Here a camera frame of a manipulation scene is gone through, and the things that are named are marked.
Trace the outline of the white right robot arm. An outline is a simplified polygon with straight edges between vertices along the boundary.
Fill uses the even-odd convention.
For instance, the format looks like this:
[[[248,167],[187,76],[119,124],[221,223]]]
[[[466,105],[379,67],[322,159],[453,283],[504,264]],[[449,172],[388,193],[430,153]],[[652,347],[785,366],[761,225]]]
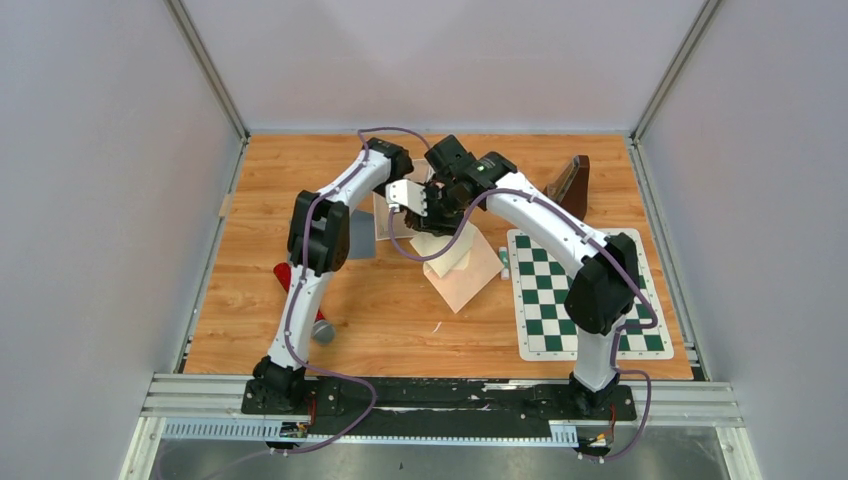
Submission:
[[[601,414],[625,374],[617,365],[617,352],[626,316],[636,304],[649,303],[639,284],[635,241],[579,221],[497,152],[476,157],[448,135],[424,157],[434,173],[426,188],[430,214],[447,215],[456,231],[475,208],[498,216],[545,249],[571,278],[564,299],[578,335],[569,377],[571,403],[584,417]]]

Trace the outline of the cream pink envelope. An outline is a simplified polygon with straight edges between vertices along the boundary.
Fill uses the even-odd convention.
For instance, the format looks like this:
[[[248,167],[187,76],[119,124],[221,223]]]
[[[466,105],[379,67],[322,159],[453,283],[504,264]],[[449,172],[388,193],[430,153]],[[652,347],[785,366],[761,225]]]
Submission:
[[[453,313],[462,310],[493,279],[500,277],[503,263],[486,237],[477,232],[463,269],[451,269],[442,277],[423,266],[424,276],[433,285]]]

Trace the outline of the cream letter paper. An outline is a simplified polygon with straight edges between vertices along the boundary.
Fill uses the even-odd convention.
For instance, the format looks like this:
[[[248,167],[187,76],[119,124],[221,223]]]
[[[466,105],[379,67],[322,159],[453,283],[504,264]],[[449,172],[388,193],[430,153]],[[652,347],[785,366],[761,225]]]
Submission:
[[[424,271],[442,278],[454,270],[464,270],[470,262],[474,238],[478,233],[479,229],[475,225],[467,223],[458,239],[445,253],[424,263]],[[410,244],[419,257],[425,257],[441,251],[451,239],[449,235],[418,233],[410,240]]]

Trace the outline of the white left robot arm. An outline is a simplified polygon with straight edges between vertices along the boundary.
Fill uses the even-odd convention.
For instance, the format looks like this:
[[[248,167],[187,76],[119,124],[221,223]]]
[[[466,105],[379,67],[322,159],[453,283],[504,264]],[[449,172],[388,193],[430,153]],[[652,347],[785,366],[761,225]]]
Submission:
[[[407,149],[372,137],[331,183],[298,194],[287,240],[289,291],[274,340],[246,385],[247,398],[267,395],[283,413],[304,405],[313,324],[330,280],[348,258],[351,211],[372,192],[384,195],[388,183],[413,170]]]

